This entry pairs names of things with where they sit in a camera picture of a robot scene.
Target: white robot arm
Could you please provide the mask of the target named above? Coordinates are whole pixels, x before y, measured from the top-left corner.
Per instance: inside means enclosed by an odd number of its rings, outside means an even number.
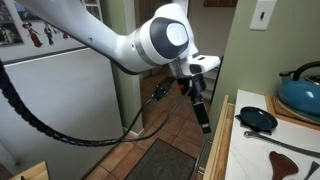
[[[173,75],[184,78],[220,64],[216,56],[198,55],[189,21],[178,4],[162,6],[148,22],[122,36],[92,16],[79,0],[16,1],[128,74],[172,63]]]

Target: kettle handle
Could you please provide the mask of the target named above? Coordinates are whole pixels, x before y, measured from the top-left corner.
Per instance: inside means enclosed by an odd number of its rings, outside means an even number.
[[[320,61],[315,61],[315,62],[311,62],[311,63],[308,63],[308,64],[305,64],[301,67],[299,67],[293,74],[293,77],[292,77],[292,80],[293,81],[298,81],[299,78],[300,78],[300,75],[302,74],[303,71],[309,69],[309,68],[312,68],[312,67],[317,67],[317,66],[320,66]]]

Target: blue kettle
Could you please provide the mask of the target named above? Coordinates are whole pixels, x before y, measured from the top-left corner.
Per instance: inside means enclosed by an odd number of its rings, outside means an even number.
[[[320,67],[320,61],[305,64],[295,71],[281,72],[279,98],[294,110],[320,117],[320,72],[300,78],[302,72],[312,67]]]

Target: floor mat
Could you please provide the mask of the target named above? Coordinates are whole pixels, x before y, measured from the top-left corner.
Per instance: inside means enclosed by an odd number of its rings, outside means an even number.
[[[127,180],[187,180],[190,179],[196,160],[157,139],[137,165]]]

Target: kettle lid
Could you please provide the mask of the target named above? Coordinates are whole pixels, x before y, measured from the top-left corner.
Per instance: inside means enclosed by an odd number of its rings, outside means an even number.
[[[313,83],[314,85],[320,86],[320,75],[307,76],[304,78],[306,81]]]

